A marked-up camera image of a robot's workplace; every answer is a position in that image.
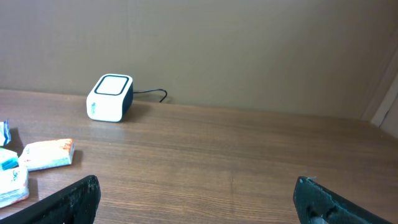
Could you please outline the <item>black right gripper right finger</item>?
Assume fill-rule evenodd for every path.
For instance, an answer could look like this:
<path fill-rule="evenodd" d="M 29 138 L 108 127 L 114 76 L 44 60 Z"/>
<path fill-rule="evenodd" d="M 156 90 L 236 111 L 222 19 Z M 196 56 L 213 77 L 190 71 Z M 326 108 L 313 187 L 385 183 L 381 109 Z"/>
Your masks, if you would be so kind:
<path fill-rule="evenodd" d="M 300 223 L 391 224 L 310 177 L 298 177 L 293 201 Z"/>

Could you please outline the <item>white barcode scanner box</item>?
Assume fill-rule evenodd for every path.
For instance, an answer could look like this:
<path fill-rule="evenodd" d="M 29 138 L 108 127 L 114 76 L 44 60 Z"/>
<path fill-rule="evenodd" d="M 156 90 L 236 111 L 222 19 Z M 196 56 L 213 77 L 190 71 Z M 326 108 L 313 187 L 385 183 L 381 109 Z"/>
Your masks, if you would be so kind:
<path fill-rule="evenodd" d="M 103 75 L 86 98 L 86 113 L 96 121 L 120 122 L 133 101 L 133 79 L 129 75 Z"/>

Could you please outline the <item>blue yellow snack bag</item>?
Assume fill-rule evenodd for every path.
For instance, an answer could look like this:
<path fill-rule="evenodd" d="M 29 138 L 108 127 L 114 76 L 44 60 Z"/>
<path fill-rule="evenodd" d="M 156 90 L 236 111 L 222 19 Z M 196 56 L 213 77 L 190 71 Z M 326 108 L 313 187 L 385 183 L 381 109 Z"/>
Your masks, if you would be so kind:
<path fill-rule="evenodd" d="M 0 146 L 6 146 L 11 141 L 11 133 L 9 121 L 1 121 L 0 123 Z"/>

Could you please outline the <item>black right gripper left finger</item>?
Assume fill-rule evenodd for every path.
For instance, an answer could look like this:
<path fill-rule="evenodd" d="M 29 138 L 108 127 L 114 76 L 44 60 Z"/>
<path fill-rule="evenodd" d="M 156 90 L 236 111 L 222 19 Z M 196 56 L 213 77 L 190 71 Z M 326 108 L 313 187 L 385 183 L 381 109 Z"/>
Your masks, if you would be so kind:
<path fill-rule="evenodd" d="M 101 199 L 97 176 L 88 175 L 1 220 L 1 224 L 93 224 Z"/>

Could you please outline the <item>small teal box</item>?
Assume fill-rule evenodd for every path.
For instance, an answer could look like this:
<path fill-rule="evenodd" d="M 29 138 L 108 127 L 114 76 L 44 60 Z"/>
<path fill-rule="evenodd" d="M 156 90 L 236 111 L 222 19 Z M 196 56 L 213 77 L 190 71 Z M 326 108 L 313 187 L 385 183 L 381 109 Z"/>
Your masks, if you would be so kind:
<path fill-rule="evenodd" d="M 18 166 L 17 152 L 0 148 L 0 169 L 8 170 Z"/>

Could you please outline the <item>small orange box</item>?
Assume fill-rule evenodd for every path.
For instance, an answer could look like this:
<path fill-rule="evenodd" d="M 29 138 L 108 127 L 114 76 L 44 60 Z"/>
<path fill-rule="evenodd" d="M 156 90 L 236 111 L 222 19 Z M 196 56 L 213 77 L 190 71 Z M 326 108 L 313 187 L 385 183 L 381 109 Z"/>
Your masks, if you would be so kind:
<path fill-rule="evenodd" d="M 1 171 L 1 208 L 29 196 L 29 172 L 25 166 Z"/>
<path fill-rule="evenodd" d="M 34 142 L 25 146 L 17 161 L 29 172 L 69 166 L 73 161 L 74 149 L 73 139 Z"/>

